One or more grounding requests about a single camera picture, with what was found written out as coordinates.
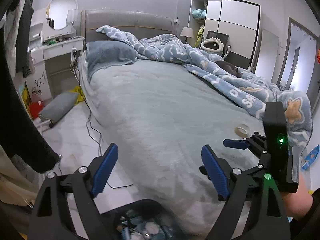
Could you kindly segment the person's right hand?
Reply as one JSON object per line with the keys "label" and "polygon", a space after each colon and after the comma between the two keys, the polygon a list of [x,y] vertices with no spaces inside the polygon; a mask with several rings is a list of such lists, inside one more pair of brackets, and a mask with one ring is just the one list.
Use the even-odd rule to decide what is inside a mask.
{"label": "person's right hand", "polygon": [[295,220],[303,218],[310,211],[313,204],[313,197],[308,193],[308,188],[301,173],[297,191],[295,193],[282,192],[281,197],[287,215]]}

